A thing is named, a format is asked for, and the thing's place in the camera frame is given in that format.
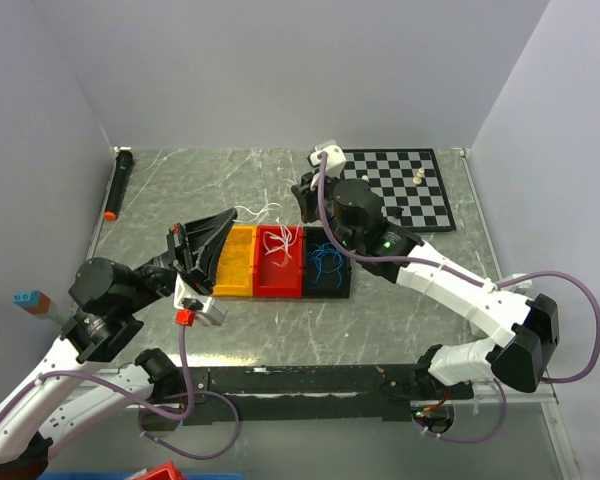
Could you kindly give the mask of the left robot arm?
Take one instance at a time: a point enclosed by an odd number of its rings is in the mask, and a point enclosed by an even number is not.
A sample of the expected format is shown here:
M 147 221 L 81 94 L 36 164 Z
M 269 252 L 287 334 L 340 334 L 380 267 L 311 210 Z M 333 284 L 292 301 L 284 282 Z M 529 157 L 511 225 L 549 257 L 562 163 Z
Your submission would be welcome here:
M 111 381 L 97 372 L 141 330 L 135 313 L 172 298 L 184 333 L 194 323 L 219 326 L 225 309 L 213 298 L 216 272 L 235 209 L 177 223 L 167 249 L 132 269 L 102 257 L 78 269 L 70 297 L 74 314 L 26 378 L 0 403 L 0 479 L 36 479 L 63 445 L 92 423 L 129 404 L 182 421 L 194 409 L 189 368 L 160 349 L 142 352 Z

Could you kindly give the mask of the red plastic bin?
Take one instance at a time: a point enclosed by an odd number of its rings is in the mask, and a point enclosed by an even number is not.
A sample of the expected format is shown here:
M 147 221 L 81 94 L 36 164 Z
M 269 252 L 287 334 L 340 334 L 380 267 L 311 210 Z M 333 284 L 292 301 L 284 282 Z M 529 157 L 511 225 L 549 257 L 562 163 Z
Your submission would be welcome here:
M 303 229 L 259 225 L 254 252 L 253 295 L 300 298 L 303 283 Z

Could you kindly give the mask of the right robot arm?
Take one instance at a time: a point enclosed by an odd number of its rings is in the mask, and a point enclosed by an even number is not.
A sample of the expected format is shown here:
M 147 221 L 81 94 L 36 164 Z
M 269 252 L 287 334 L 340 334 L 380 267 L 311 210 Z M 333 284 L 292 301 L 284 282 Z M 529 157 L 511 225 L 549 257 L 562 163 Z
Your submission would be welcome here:
M 550 297 L 507 291 L 450 261 L 382 213 L 383 201 L 361 179 L 305 174 L 292 186 L 304 222 L 322 224 L 332 243 L 375 276 L 450 309 L 483 333 L 421 358 L 419 392 L 438 398 L 465 381 L 497 379 L 523 393 L 540 384 L 559 342 L 558 306 Z

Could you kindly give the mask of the yellow plastic bin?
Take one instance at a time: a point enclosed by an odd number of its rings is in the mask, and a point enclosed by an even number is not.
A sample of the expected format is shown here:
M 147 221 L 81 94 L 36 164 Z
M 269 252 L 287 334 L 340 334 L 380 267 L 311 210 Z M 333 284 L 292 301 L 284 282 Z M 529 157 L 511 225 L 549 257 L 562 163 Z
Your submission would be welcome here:
M 256 230 L 255 225 L 236 225 L 231 229 L 220 257 L 214 296 L 253 295 Z

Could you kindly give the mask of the black plastic bin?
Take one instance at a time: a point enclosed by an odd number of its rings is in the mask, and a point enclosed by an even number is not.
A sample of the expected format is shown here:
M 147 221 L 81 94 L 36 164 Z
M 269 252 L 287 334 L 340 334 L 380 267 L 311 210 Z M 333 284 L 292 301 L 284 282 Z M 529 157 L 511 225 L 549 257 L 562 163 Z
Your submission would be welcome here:
M 303 298 L 350 297 L 352 267 L 321 227 L 303 228 Z

